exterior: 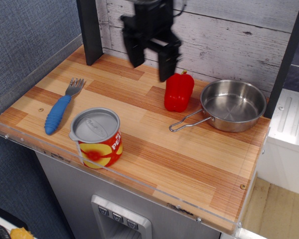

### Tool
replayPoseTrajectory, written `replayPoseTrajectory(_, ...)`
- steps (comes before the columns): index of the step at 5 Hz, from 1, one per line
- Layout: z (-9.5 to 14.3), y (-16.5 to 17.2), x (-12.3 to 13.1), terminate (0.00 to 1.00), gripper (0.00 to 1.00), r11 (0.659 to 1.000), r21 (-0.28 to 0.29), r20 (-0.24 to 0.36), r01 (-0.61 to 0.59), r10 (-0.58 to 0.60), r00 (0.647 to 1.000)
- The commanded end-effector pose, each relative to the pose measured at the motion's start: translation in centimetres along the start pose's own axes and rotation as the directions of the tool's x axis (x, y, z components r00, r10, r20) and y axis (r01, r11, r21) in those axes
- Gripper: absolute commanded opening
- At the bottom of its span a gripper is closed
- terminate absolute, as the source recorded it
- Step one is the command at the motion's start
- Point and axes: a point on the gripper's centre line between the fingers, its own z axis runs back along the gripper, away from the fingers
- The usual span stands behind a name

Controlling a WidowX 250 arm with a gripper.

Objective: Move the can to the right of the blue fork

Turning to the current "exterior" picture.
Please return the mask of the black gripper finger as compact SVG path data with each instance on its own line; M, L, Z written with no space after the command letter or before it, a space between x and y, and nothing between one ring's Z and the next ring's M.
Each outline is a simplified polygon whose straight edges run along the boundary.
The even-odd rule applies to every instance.
M134 68L140 66L145 61L144 48L140 41L127 33L123 34L124 45L129 57L129 61Z
M175 73L180 57L178 48L165 48L158 53L159 80L165 82Z

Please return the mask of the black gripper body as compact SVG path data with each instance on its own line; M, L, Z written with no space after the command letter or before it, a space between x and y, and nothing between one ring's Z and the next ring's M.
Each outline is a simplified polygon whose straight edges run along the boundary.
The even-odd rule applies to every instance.
M136 37L144 50L149 48L157 53L165 48L179 48L180 39L172 32L172 0L135 0L134 15L122 15L123 34Z

